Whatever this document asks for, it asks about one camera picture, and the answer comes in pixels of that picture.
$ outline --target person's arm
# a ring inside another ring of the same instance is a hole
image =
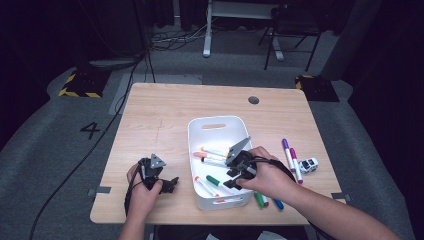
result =
[[[278,160],[263,147],[250,152],[253,156]],[[336,239],[400,239],[370,215],[298,185],[277,167],[267,163],[257,163],[257,167],[255,178],[238,179],[237,184],[287,203],[330,236]]]
[[[128,182],[131,181],[136,167],[137,164],[132,166],[128,171]],[[135,187],[132,189],[127,219],[125,220],[119,239],[144,239],[144,226],[146,224],[146,219],[155,207],[157,197],[162,189],[162,184],[163,182],[161,180],[157,181],[152,190],[149,191],[144,184],[141,183],[140,174],[137,173],[133,183],[133,186]]]

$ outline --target white plastic basket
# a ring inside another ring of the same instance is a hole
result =
[[[193,155],[195,152],[200,152],[202,146],[227,150],[248,136],[244,122],[236,116],[205,117],[190,121],[188,124],[190,166],[196,192],[196,203],[199,209],[219,210],[239,207],[247,204],[253,196],[253,191],[251,190],[237,190],[236,188],[229,190],[227,187],[222,186],[222,183],[232,179],[227,175],[228,169],[204,164],[201,158]],[[243,150],[250,149],[252,149],[252,144],[249,141]],[[206,180],[207,175],[219,180],[220,186],[215,186],[208,182]],[[202,179],[203,184],[206,184],[207,187],[194,180],[197,176]],[[212,189],[219,196],[212,196],[207,188]]]

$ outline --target chair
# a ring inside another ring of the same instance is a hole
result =
[[[265,36],[271,37],[264,70],[268,67],[269,55],[271,53],[272,43],[275,37],[300,38],[300,41],[294,47],[297,48],[303,40],[306,39],[306,37],[314,36],[316,39],[312,51],[307,51],[310,53],[310,57],[305,71],[308,71],[315,49],[321,37],[321,33],[326,30],[326,24],[324,24],[326,21],[324,20],[328,17],[328,15],[322,11],[311,11],[311,7],[311,5],[301,1],[291,1],[290,3],[281,3],[278,8],[273,8],[271,10],[271,24],[266,28],[258,44],[260,45],[262,43]]]

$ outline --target wooden table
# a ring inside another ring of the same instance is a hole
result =
[[[251,104],[249,97],[257,97]],[[341,192],[308,102],[302,91],[251,87],[146,84],[132,86],[124,114],[100,186],[110,193],[98,193],[91,211],[96,223],[123,223],[124,197],[130,166],[155,153],[163,159],[160,177],[180,180],[174,193],[161,194],[147,219],[150,224],[211,225],[302,225],[307,220],[286,205],[280,212],[271,202],[260,209],[250,199],[243,207],[202,211],[195,202],[188,151],[188,123],[195,118],[235,115],[252,138],[252,145],[264,146],[286,166],[282,138],[296,149],[299,160],[315,157],[317,171],[304,175],[303,186],[325,196]]]

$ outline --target person's left hand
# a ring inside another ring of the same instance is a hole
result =
[[[127,173],[128,182],[131,181],[131,178],[136,170],[138,164],[133,165]],[[136,218],[145,221],[147,216],[153,211],[155,207],[156,200],[162,189],[162,180],[158,180],[153,188],[149,191],[146,186],[141,182],[140,173],[137,173],[134,182],[133,189],[131,193],[131,203],[128,209],[127,218]]]

